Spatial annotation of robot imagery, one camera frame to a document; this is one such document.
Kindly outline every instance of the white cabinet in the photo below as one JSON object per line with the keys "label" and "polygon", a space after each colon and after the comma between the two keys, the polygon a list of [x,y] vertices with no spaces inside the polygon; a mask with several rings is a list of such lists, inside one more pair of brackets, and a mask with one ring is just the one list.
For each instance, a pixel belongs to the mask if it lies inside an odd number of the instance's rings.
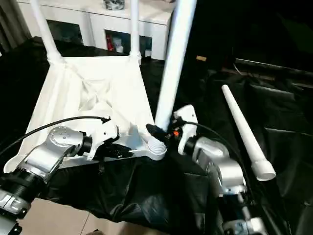
{"label": "white cabinet", "polygon": [[[18,0],[31,35],[41,36],[29,0]],[[108,49],[106,33],[130,34],[130,0],[125,9],[111,11],[103,0],[40,0],[54,39],[79,41],[86,46]],[[174,3],[163,0],[139,0],[139,34],[148,38],[151,57],[164,60]]]}
{"label": "white cabinet", "polygon": [[[19,6],[23,13],[23,16],[25,18],[25,21],[27,23],[31,35],[33,37],[35,36],[41,37],[39,27],[33,15],[30,4],[19,2]],[[51,23],[52,25],[53,21],[55,21],[60,23],[72,24],[73,30],[75,30],[76,27],[79,28],[82,43],[85,46],[95,46],[89,13],[51,6],[42,6],[42,12],[45,18],[48,20],[48,22]]]}

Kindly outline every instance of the white shelf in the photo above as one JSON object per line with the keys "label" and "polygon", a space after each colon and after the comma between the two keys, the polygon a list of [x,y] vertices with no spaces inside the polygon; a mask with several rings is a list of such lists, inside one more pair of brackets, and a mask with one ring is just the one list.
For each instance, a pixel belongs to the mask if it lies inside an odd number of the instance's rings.
{"label": "white shelf", "polygon": [[[29,3],[30,0],[18,0],[18,2]],[[130,0],[125,0],[125,2],[125,9],[111,11],[105,8],[103,0],[40,0],[40,4],[43,6],[130,19]],[[139,20],[142,22],[168,25],[174,7],[175,3],[167,3],[163,0],[139,0]]]}

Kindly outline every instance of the tiled floor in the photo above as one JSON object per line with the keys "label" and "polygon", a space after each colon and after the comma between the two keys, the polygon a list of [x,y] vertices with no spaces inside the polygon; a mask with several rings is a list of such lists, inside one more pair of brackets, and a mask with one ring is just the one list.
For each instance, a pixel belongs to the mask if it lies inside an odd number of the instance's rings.
{"label": "tiled floor", "polygon": [[126,222],[98,219],[86,211],[36,199],[24,220],[22,235],[86,235],[96,229],[105,235],[165,235],[156,230]]}

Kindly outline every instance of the white plastic chair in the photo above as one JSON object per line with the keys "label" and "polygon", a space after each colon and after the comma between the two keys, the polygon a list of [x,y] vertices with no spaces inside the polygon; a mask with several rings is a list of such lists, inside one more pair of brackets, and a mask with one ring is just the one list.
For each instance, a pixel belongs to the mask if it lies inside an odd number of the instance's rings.
{"label": "white plastic chair", "polygon": [[[172,114],[196,2],[179,0],[173,16],[156,114],[156,125],[164,130],[167,130]],[[50,68],[27,132],[64,118],[110,116],[124,137],[120,141],[132,142],[137,156],[162,159],[166,152],[165,145],[151,137],[145,127],[148,123],[154,124],[154,121],[139,68],[138,0],[131,0],[130,56],[62,57],[40,11],[38,0],[31,0],[31,6],[47,50]],[[90,134],[101,125],[101,121],[77,120],[66,125]],[[14,169],[25,154],[46,139],[48,132],[49,129],[45,129],[25,139],[18,155],[7,163],[5,171]]]}

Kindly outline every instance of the orange light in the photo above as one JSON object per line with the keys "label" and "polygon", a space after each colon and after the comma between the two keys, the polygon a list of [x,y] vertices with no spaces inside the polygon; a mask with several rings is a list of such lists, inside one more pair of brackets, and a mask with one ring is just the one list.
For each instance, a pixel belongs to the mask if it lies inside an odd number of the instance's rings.
{"label": "orange light", "polygon": [[174,131],[173,134],[174,134],[174,136],[176,136],[176,137],[179,136],[179,132],[178,132],[178,131]]}

